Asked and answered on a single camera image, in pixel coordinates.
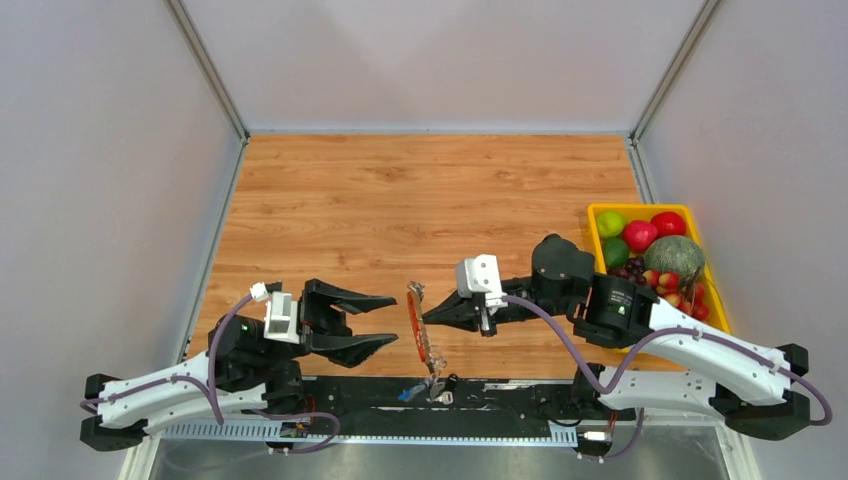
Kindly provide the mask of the red handled metal key organizer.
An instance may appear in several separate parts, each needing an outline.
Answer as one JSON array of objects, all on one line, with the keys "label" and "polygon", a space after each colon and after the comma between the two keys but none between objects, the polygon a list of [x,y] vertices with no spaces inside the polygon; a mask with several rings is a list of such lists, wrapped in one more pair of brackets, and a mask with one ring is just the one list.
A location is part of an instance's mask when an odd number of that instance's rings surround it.
[{"label": "red handled metal key organizer", "polygon": [[415,281],[407,284],[407,309],[419,359],[427,368],[429,376],[437,379],[442,376],[447,362],[431,342],[426,330],[422,310],[423,288],[422,284]]}]

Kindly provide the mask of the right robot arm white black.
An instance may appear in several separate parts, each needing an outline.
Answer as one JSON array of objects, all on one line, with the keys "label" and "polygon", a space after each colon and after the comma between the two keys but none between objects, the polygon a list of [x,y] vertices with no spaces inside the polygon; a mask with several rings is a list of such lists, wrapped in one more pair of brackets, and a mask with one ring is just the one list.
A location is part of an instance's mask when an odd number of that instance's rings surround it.
[{"label": "right robot arm white black", "polygon": [[672,361],[679,372],[643,372],[627,362],[606,367],[580,361],[571,403],[584,417],[605,409],[656,408],[721,419],[738,432],[777,441],[812,425],[807,392],[797,392],[808,369],[795,344],[764,347],[713,328],[647,288],[594,269],[593,256],[551,234],[531,256],[526,277],[505,280],[492,255],[460,262],[454,292],[422,316],[485,337],[500,325],[565,317],[586,342]]}]

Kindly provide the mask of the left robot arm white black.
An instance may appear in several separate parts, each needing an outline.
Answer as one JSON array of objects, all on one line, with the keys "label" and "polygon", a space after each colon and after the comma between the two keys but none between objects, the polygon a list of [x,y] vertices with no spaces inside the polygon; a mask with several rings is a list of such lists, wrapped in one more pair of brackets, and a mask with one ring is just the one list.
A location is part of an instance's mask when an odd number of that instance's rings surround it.
[{"label": "left robot arm white black", "polygon": [[393,333],[356,335],[350,315],[396,305],[318,279],[300,295],[279,282],[258,282],[209,332],[201,353],[136,378],[93,374],[80,403],[88,417],[82,443],[99,452],[129,449],[187,420],[211,417],[219,426],[233,414],[278,418],[296,437],[316,420],[337,422],[318,409],[299,360],[317,355],[354,368],[397,340]]}]

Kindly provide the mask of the key with black tag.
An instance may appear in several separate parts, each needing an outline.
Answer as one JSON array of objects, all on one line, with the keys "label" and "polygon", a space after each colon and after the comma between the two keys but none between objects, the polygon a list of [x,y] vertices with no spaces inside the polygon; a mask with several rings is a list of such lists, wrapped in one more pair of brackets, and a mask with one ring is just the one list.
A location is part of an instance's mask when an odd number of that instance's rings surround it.
[{"label": "key with black tag", "polygon": [[428,401],[442,405],[453,404],[458,384],[459,377],[456,374],[450,374],[445,379],[437,379],[429,388]]}]

